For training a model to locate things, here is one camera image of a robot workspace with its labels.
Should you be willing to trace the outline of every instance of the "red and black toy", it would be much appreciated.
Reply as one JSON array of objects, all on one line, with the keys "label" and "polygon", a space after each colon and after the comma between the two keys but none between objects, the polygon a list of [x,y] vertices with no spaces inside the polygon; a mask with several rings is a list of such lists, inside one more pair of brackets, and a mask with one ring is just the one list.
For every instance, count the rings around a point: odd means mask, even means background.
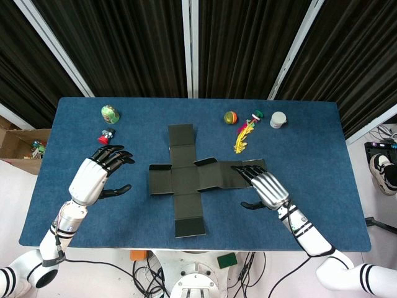
[{"label": "red and black toy", "polygon": [[98,138],[98,142],[104,145],[109,145],[109,141],[111,138],[114,137],[115,132],[116,131],[114,129],[110,129],[110,128],[104,129],[102,131],[102,135]]}]

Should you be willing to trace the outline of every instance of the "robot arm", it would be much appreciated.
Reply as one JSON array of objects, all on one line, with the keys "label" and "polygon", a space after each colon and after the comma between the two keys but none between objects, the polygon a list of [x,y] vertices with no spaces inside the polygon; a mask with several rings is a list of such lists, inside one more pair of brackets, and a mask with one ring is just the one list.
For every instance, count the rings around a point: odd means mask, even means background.
[{"label": "robot arm", "polygon": [[257,191],[261,201],[255,204],[242,202],[248,209],[269,208],[276,210],[279,219],[292,233],[295,240],[309,256],[327,256],[317,269],[320,283],[329,290],[365,291],[373,295],[392,298],[397,293],[397,271],[379,266],[353,262],[336,250],[327,239],[291,203],[289,193],[280,182],[260,166],[233,167]]},{"label": "robot arm", "polygon": [[65,250],[87,215],[87,206],[98,199],[118,196],[131,185],[103,190],[109,176],[124,163],[134,163],[132,154],[120,151],[123,146],[104,146],[86,158],[69,187],[71,200],[61,207],[39,250],[18,257],[8,267],[0,268],[0,297],[20,297],[30,286],[41,288],[50,283],[65,260]]}]

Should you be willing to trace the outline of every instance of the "blue table mat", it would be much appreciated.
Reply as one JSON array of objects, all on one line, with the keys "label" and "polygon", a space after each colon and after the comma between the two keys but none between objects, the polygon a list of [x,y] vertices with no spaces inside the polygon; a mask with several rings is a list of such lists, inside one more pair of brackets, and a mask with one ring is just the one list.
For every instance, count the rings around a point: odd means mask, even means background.
[{"label": "blue table mat", "polygon": [[[100,114],[110,104],[120,113],[116,124]],[[237,129],[255,109],[264,119],[249,134],[246,149],[235,154]],[[235,111],[239,122],[226,125],[223,115]],[[282,111],[288,123],[269,125]],[[105,188],[133,188],[120,197],[97,202],[71,242],[72,247],[168,248],[178,250],[300,250],[276,211],[247,210],[241,201],[259,200],[253,188],[217,189],[202,194],[204,236],[174,234],[172,196],[150,196],[151,163],[169,163],[167,126],[194,125],[197,159],[220,161],[263,158],[289,191],[293,202],[339,250],[368,251],[370,240],[359,194],[333,102],[125,97],[65,97],[58,105],[47,150],[19,243],[39,246],[61,205],[70,200],[69,185],[83,160],[100,143],[107,127],[116,130],[113,145],[134,154]]]}]

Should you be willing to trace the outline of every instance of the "white cup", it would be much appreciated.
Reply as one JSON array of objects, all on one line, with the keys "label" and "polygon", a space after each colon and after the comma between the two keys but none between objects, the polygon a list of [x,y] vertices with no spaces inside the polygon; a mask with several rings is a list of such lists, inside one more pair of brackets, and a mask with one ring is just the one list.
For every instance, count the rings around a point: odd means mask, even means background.
[{"label": "white cup", "polygon": [[286,122],[287,116],[283,112],[275,112],[270,120],[270,126],[279,129]]}]

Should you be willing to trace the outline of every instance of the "black curtain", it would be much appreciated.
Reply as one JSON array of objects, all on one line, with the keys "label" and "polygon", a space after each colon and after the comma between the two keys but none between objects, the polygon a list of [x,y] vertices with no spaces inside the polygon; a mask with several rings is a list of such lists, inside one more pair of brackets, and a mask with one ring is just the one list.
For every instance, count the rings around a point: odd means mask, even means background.
[{"label": "black curtain", "polygon": [[346,137],[395,105],[396,1],[327,0],[277,99],[336,102]]},{"label": "black curtain", "polygon": [[81,93],[14,2],[1,1],[1,104],[35,128],[48,128],[62,96]]},{"label": "black curtain", "polygon": [[33,0],[96,96],[187,97],[181,0]]},{"label": "black curtain", "polygon": [[265,99],[310,0],[203,0],[199,97]]}]

